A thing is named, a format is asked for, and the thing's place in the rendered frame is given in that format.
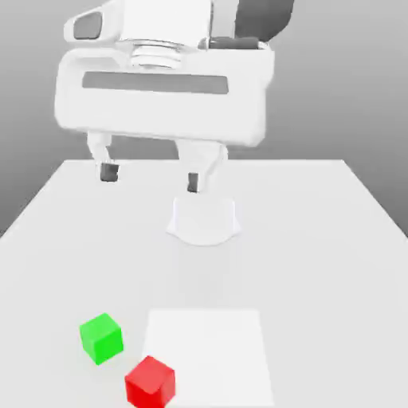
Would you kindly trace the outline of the small red cube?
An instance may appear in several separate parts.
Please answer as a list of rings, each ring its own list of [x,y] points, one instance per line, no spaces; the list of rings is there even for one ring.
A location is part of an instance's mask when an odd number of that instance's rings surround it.
[[[149,355],[124,380],[127,401],[135,408],[166,408],[175,396],[175,371]]]

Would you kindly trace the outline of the small green cube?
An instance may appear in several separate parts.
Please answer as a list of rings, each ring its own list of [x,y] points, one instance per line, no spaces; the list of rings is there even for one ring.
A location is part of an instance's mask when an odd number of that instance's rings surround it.
[[[96,365],[124,350],[121,327],[107,313],[83,323],[79,331],[82,347]]]

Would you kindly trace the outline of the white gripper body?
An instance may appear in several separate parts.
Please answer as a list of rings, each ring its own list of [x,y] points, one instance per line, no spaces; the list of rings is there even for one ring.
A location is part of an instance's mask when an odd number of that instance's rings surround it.
[[[117,49],[73,49],[59,65],[54,112],[62,128],[152,139],[257,146],[275,53],[210,49],[178,69],[142,69]]]

